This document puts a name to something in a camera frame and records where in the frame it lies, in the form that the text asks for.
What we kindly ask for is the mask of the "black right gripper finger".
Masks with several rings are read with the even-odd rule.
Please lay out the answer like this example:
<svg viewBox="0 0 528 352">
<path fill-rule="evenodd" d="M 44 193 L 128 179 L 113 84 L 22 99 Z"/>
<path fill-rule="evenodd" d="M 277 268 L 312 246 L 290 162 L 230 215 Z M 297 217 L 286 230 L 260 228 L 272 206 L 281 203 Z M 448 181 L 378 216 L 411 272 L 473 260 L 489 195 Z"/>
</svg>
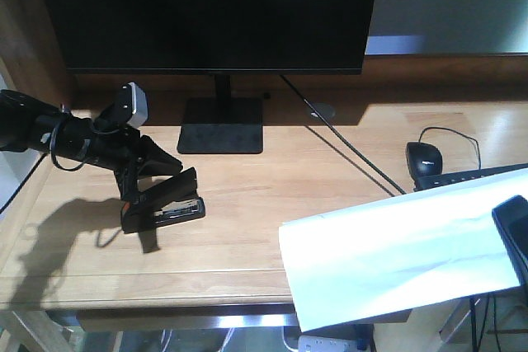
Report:
<svg viewBox="0 0 528 352">
<path fill-rule="evenodd" d="M 517 278 L 527 285 L 527 199 L 515 195 L 495 207 L 492 216 Z"/>
</svg>

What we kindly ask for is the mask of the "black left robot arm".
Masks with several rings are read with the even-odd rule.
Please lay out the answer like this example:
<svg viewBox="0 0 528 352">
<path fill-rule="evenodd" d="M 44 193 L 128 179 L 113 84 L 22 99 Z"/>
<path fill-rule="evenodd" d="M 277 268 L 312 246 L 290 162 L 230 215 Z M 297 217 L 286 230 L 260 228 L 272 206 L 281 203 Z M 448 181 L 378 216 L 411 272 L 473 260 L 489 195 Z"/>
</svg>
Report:
<svg viewBox="0 0 528 352">
<path fill-rule="evenodd" d="M 143 233 L 185 222 L 194 209 L 169 199 L 169 187 L 182 163 L 161 149 L 139 127 L 149 117 L 145 94 L 133 84 L 94 120 L 78 118 L 65 106 L 54 107 L 27 94 L 1 92 L 1 149 L 22 153 L 28 148 L 74 160 L 75 171 L 89 164 L 113 171 L 124 206 L 125 233 Z"/>
</svg>

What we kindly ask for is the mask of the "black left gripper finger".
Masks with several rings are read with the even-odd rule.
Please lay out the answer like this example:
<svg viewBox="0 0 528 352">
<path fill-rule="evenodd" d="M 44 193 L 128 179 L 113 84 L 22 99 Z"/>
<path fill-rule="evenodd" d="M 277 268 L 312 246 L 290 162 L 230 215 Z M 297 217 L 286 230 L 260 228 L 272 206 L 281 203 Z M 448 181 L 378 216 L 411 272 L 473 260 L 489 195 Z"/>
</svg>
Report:
<svg viewBox="0 0 528 352">
<path fill-rule="evenodd" d="M 159 250 L 158 237 L 153 220 L 153 211 L 146 206 L 146 195 L 139 190 L 139 165 L 130 160 L 116 172 L 116 183 L 120 200 L 124 203 L 120 210 L 120 225 L 124 234 L 136 234 L 143 253 Z"/>
<path fill-rule="evenodd" d="M 138 145 L 138 178 L 176 176 L 182 163 L 160 148 L 149 136 L 143 135 Z"/>
</svg>

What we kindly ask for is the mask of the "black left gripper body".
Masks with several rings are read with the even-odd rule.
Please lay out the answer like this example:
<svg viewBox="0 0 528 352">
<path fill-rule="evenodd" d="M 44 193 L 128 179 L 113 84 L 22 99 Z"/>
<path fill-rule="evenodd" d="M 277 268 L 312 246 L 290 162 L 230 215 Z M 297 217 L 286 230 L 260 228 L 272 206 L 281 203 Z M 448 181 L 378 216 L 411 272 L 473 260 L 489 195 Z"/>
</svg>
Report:
<svg viewBox="0 0 528 352">
<path fill-rule="evenodd" d="M 130 128 L 115 130 L 112 134 L 97 132 L 94 123 L 85 119 L 87 126 L 87 149 L 84 162 L 110 171 L 124 169 L 134 156 L 134 146 L 139 141 L 139 132 Z"/>
</svg>

